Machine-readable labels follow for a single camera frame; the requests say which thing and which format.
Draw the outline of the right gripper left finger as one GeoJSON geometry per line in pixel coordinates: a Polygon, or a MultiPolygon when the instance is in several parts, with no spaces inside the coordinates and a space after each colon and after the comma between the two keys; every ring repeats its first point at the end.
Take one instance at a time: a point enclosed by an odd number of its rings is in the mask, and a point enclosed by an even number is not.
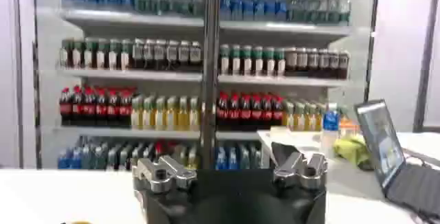
{"type": "Polygon", "coordinates": [[[132,164],[133,187],[152,193],[168,193],[172,187],[189,190],[197,181],[197,172],[163,155],[155,163],[148,158],[140,158],[132,164]]]}

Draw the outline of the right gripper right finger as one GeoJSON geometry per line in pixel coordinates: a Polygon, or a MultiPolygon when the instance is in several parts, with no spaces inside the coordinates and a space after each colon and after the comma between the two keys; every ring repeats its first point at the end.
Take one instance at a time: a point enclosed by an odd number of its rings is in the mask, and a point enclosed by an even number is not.
{"type": "Polygon", "coordinates": [[[276,167],[273,182],[281,188],[294,186],[306,190],[321,190],[327,184],[327,160],[322,153],[312,153],[307,158],[296,147],[271,143],[276,167]]]}

